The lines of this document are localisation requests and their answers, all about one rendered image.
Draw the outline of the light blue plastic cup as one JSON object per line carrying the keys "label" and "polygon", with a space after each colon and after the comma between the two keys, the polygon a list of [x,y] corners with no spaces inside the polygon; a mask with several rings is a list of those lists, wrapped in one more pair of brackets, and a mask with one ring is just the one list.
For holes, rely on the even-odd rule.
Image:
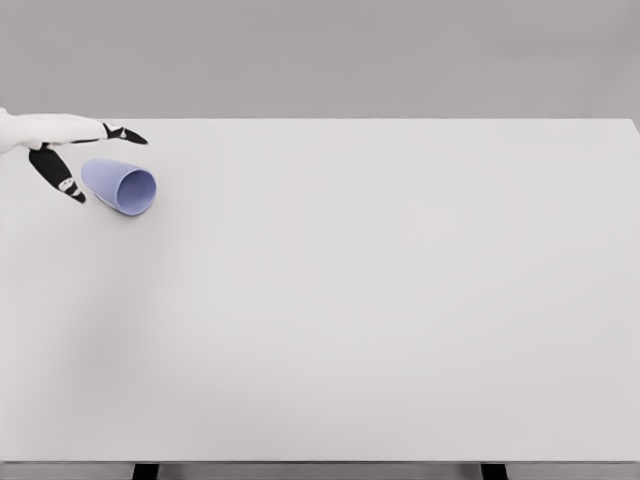
{"label": "light blue plastic cup", "polygon": [[157,193],[156,180],[149,171],[112,159],[86,161],[81,177],[103,203],[127,216],[148,210]]}

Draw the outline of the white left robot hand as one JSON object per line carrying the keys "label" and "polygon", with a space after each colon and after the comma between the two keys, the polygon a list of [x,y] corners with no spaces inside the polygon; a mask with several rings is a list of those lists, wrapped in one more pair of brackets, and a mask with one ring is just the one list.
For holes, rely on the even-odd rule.
{"label": "white left robot hand", "polygon": [[29,164],[46,183],[80,204],[86,202],[86,195],[78,186],[67,164],[56,152],[58,146],[88,144],[114,139],[137,145],[148,144],[146,138],[126,126],[76,114],[12,115],[16,146],[2,155],[17,148],[25,149]]}

